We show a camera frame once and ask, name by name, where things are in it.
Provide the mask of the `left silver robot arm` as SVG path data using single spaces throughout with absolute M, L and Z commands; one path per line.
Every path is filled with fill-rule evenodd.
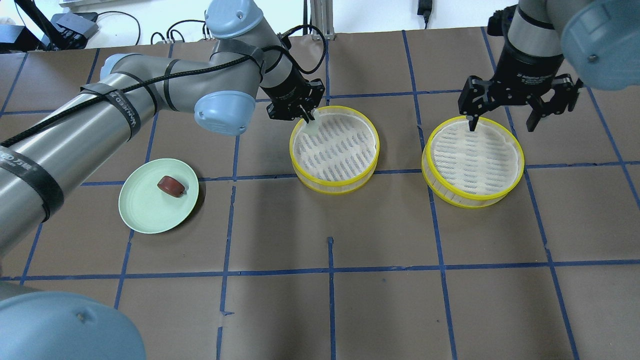
M 215 38 L 207 62 L 111 55 L 98 82 L 1 142 L 2 256 L 159 111 L 189 113 L 205 130 L 239 136 L 262 90 L 271 119 L 315 120 L 325 85 L 305 78 L 309 71 L 290 54 L 287 35 L 274 32 L 253 0 L 213 0 L 205 23 Z

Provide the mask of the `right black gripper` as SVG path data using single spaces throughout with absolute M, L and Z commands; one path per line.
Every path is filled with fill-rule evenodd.
M 468 76 L 458 98 L 458 111 L 466 116 L 470 132 L 475 132 L 480 116 L 498 107 L 530 106 L 530 133 L 542 118 L 573 111 L 585 83 L 569 73 L 558 75 L 563 60 L 562 55 L 539 57 L 503 48 L 493 77 Z

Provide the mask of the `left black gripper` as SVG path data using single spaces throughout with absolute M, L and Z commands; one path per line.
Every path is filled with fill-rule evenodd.
M 266 112 L 270 119 L 294 121 L 304 119 L 307 125 L 313 121 L 313 111 L 320 105 L 325 94 L 321 79 L 287 79 L 272 88 L 265 88 L 270 99 Z

